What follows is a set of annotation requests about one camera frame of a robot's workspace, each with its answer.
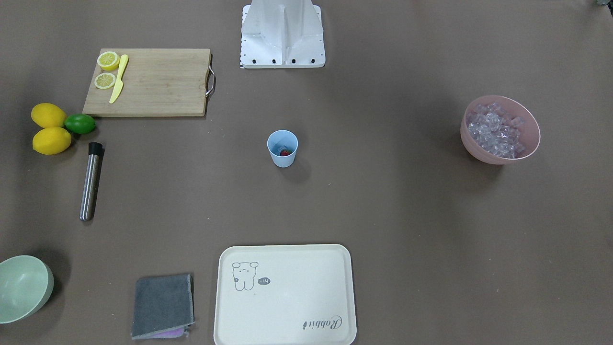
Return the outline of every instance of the white tray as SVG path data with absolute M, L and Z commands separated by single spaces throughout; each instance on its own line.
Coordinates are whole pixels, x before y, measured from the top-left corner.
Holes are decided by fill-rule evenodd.
M 339 244 L 230 247 L 219 258 L 217 345 L 349 345 L 351 256 Z

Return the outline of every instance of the folded cloth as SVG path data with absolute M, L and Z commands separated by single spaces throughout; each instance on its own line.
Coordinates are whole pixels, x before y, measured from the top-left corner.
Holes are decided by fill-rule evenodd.
M 177 338 L 194 323 L 191 274 L 136 282 L 132 339 Z

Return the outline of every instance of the yellow lemon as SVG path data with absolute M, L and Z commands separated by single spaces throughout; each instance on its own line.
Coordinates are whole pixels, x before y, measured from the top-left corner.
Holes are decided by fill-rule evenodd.
M 32 139 L 32 148 L 44 155 L 54 155 L 70 146 L 70 133 L 61 127 L 49 127 L 40 130 Z
M 62 127 L 66 121 L 66 113 L 51 103 L 40 103 L 32 108 L 32 120 L 42 128 Z
M 115 84 L 115 75 L 112 73 L 108 73 L 108 72 L 102 73 L 102 74 L 99 74 L 94 79 L 94 85 L 101 90 L 108 89 L 114 84 Z
M 115 52 L 104 52 L 98 57 L 98 66 L 105 71 L 112 71 L 119 66 L 119 56 Z

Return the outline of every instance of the pink bowl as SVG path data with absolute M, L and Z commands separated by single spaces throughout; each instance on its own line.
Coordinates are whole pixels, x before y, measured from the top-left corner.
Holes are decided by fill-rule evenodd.
M 498 157 L 488 151 L 484 150 L 476 141 L 470 136 L 468 132 L 468 127 L 466 123 L 466 115 L 469 111 L 474 110 L 477 104 L 488 105 L 490 103 L 497 102 L 502 106 L 504 110 L 512 114 L 514 117 L 521 117 L 525 123 L 518 127 L 521 135 L 519 136 L 519 142 L 526 147 L 526 149 L 519 154 L 517 158 L 502 158 Z M 480 161 L 489 164 L 511 164 L 516 163 L 520 160 L 524 160 L 530 157 L 538 148 L 541 143 L 541 130 L 536 122 L 534 116 L 526 109 L 523 105 L 515 102 L 511 98 L 507 98 L 504 96 L 482 96 L 474 101 L 472 101 L 466 111 L 464 112 L 464 117 L 462 118 L 462 123 L 460 124 L 460 137 L 462 138 L 462 143 L 464 147 L 466 147 L 467 151 L 477 158 Z

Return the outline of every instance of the yellow knife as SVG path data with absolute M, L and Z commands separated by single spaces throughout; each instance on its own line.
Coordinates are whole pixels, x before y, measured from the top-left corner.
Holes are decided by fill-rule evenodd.
M 111 99 L 109 100 L 110 104 L 113 104 L 117 100 L 117 97 L 119 97 L 119 94 L 123 89 L 123 81 L 121 81 L 121 78 L 123 78 L 123 71 L 126 70 L 127 65 L 128 56 L 124 54 L 121 56 L 121 58 L 119 58 L 119 70 L 117 70 L 115 86 L 113 87 L 113 93 L 111 94 Z

